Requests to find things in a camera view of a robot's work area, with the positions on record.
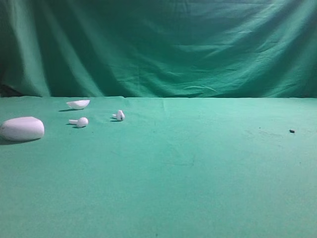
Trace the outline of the white earbud with black tip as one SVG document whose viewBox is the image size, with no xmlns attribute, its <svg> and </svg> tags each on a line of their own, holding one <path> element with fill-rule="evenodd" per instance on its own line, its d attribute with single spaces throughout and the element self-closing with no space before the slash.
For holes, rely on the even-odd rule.
<svg viewBox="0 0 317 238">
<path fill-rule="evenodd" d="M 118 110 L 115 114 L 111 116 L 113 119 L 117 121 L 123 121 L 125 119 L 125 114 L 122 110 Z"/>
</svg>

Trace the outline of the white earbud near case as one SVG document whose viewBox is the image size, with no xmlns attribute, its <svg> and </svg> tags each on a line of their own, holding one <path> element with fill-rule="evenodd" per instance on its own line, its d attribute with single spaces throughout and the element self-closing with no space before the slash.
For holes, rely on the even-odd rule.
<svg viewBox="0 0 317 238">
<path fill-rule="evenodd" d="M 86 127 L 89 123 L 89 120 L 85 117 L 82 117 L 80 119 L 69 119 L 68 123 L 71 125 L 76 126 L 77 128 L 82 128 L 82 127 Z"/>
</svg>

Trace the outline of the white earbud case lid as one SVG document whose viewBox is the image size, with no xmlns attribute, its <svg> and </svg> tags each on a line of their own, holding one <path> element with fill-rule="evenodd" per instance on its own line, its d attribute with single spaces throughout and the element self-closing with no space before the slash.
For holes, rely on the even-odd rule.
<svg viewBox="0 0 317 238">
<path fill-rule="evenodd" d="M 90 100 L 77 100 L 77 101 L 71 101 L 66 102 L 66 104 L 74 110 L 82 110 L 86 108 L 90 103 Z"/>
</svg>

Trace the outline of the white earbud case body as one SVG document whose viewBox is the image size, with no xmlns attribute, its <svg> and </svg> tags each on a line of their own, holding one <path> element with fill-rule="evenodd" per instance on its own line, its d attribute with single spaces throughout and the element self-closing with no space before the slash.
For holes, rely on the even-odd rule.
<svg viewBox="0 0 317 238">
<path fill-rule="evenodd" d="M 9 141 L 36 140 L 42 138 L 44 134 L 43 122 L 35 117 L 9 119 L 0 126 L 0 136 Z"/>
</svg>

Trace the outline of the green table cloth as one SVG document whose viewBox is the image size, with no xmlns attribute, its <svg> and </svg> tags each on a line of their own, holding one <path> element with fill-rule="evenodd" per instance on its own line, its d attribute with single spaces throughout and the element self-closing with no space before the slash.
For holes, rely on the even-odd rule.
<svg viewBox="0 0 317 238">
<path fill-rule="evenodd" d="M 66 101 L 0 101 L 1 121 L 45 126 L 0 143 L 1 237 L 316 237 L 316 99 Z"/>
</svg>

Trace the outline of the green backdrop cloth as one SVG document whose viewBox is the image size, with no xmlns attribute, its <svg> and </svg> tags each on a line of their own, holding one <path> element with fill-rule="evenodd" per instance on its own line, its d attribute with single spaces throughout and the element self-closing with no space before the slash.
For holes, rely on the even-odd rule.
<svg viewBox="0 0 317 238">
<path fill-rule="evenodd" d="M 314 0 L 3 0 L 0 94 L 314 98 Z"/>
</svg>

